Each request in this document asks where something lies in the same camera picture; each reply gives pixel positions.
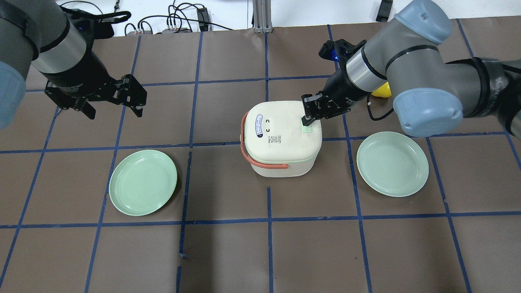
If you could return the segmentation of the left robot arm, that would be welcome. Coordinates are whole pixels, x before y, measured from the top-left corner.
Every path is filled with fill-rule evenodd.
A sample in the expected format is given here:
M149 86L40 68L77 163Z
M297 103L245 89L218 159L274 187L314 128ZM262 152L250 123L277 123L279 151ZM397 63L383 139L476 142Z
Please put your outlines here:
M141 83L131 74L112 78L92 50L95 39L114 35L112 24L128 20L129 11L95 15L52 0L2 0L0 5L2 129L24 98L30 67L47 78L45 94L62 110L95 119L91 102L106 101L142 116L147 91Z

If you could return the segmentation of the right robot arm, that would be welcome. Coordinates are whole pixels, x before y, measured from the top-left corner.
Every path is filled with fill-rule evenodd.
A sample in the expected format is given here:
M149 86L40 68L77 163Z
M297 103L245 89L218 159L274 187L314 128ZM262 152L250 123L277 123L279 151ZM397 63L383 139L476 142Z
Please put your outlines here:
M385 83L402 130L414 137L441 135L464 118L495 116L520 137L520 61L472 57L444 63L439 52L452 33L431 0L413 0L368 41L326 41L321 58L339 68L324 88L305 94L305 126L342 115Z

